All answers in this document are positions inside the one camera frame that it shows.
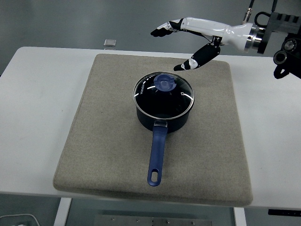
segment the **white table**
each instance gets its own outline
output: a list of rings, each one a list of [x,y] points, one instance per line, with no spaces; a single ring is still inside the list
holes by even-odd
[[[93,197],[57,191],[52,179],[99,53],[191,54],[20,48],[0,77],[0,193]],[[230,64],[250,169],[251,207],[301,210],[301,80],[273,76],[271,57],[218,56]]]

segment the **navy blue saucepan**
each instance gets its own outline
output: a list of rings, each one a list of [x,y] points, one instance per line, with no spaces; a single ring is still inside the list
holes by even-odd
[[[136,83],[133,98],[140,123],[153,132],[147,181],[151,186],[158,186],[162,179],[167,133],[186,123],[194,104],[194,93],[179,75],[154,72]]]

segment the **blue lid handle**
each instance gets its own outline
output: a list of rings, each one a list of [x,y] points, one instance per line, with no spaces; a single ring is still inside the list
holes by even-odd
[[[155,87],[164,92],[173,90],[177,84],[174,82],[174,77],[169,74],[157,75],[154,79]]]

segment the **blue handle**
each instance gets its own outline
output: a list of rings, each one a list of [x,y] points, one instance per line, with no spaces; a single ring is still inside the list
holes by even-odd
[[[150,166],[147,175],[147,182],[151,186],[158,186],[161,183],[162,178],[162,167],[164,157],[164,146],[167,135],[167,124],[166,126],[153,127],[152,145],[150,153]],[[157,180],[152,181],[151,177],[153,173],[157,173]]]

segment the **white robotic arm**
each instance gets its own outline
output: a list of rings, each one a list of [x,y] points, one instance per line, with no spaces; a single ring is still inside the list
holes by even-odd
[[[227,24],[187,17],[179,20],[169,21],[150,34],[154,37],[163,37],[173,32],[185,31],[203,37],[212,38],[212,42],[198,50],[191,59],[184,62],[182,65],[177,65],[174,70],[189,70],[199,68],[208,63],[220,53],[220,45],[232,44],[239,51],[248,51],[248,46],[254,40],[253,24],[246,23],[238,26],[230,26]]]

